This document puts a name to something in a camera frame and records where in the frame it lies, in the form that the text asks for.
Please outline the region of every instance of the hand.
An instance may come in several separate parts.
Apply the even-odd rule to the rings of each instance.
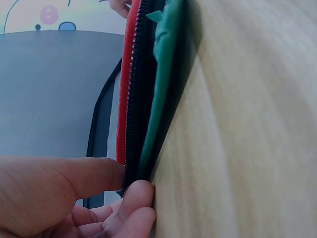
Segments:
[[[106,158],[0,157],[0,237],[146,238],[154,188],[137,181],[123,200],[88,210],[75,201],[122,187],[124,167]]]
[[[132,0],[109,0],[110,7],[118,12],[122,17],[127,18]]]

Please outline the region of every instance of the black fabric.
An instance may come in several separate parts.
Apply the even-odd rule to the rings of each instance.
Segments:
[[[106,157],[109,135],[110,115],[114,83],[121,70],[121,62],[117,64],[109,79],[106,81],[95,105],[90,135],[88,140],[87,157]],[[104,193],[85,199],[83,206],[88,209],[104,205]]]

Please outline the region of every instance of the gray surface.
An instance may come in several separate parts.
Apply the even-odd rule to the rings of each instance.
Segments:
[[[85,156],[122,44],[123,36],[97,32],[0,35],[0,154]]]

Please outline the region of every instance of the cartoon illustration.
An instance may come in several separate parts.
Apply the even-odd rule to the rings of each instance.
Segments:
[[[108,0],[1,0],[0,7],[7,9],[0,34],[79,30],[123,35],[125,31],[126,20]]]

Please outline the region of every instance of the blue shape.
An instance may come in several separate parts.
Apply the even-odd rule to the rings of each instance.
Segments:
[[[59,31],[76,31],[76,25],[70,21],[61,23],[58,27]]]

